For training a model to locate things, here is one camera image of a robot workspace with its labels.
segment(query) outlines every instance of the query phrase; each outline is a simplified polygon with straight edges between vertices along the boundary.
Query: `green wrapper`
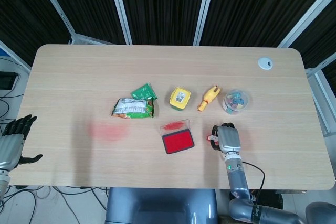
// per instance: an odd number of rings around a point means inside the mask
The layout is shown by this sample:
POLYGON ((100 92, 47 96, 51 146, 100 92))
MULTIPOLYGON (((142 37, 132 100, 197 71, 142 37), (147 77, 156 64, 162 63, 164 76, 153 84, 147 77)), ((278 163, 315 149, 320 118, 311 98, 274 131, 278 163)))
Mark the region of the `green wrapper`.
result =
POLYGON ((130 98, 119 99, 114 106, 112 116, 119 118, 148 118, 154 116, 153 98, 135 100, 130 98))
POLYGON ((139 87, 137 90, 134 90, 131 93, 132 97, 137 100, 147 100, 153 98, 156 100, 158 97, 156 96, 152 86, 147 83, 144 86, 139 87))

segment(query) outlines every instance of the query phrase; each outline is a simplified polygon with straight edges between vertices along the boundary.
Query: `white grommet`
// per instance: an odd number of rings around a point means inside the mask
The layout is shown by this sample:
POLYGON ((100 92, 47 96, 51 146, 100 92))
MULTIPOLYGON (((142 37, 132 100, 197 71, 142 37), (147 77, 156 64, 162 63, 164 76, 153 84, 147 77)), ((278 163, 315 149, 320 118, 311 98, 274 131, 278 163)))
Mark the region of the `white grommet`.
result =
POLYGON ((273 61, 270 58, 262 57, 258 60, 258 64, 262 69, 270 70, 273 67, 273 61))

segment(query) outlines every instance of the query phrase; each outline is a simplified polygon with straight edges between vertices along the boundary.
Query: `electronic device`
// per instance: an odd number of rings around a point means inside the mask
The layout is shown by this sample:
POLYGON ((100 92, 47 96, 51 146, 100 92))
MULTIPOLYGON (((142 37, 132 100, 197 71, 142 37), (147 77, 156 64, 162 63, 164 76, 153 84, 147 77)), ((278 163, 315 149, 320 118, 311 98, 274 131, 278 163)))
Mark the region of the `electronic device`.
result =
POLYGON ((11 90, 13 88, 16 77, 15 72, 1 72, 0 71, 0 89, 11 90))

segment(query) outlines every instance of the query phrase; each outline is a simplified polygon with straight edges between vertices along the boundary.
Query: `robotic hand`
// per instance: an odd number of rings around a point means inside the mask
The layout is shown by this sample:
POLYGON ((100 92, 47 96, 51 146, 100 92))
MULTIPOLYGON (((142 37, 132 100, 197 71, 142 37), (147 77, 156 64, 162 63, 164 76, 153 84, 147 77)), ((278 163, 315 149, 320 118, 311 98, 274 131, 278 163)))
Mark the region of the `robotic hand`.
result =
POLYGON ((255 224, 303 224, 302 219, 288 211, 254 205, 251 200, 240 152, 240 139, 232 123, 214 126, 212 136, 218 136, 218 145, 210 140, 213 149, 225 154, 225 165, 230 191, 236 197, 229 203, 230 216, 236 220, 255 224))
POLYGON ((0 202, 9 184, 9 172, 21 164, 30 164, 40 160, 42 155, 36 157, 22 157, 22 150, 32 123, 36 116, 28 115, 19 120, 13 120, 7 124, 2 136, 0 136, 0 202))

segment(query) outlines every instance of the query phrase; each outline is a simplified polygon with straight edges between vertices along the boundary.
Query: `yellow box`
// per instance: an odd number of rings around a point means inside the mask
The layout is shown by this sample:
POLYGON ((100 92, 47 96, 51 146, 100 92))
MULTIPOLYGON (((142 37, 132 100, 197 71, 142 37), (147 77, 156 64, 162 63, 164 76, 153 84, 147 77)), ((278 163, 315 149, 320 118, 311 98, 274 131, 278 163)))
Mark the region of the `yellow box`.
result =
POLYGON ((169 103, 174 109, 181 111, 187 106, 190 96, 190 91, 177 87, 170 96, 169 103))

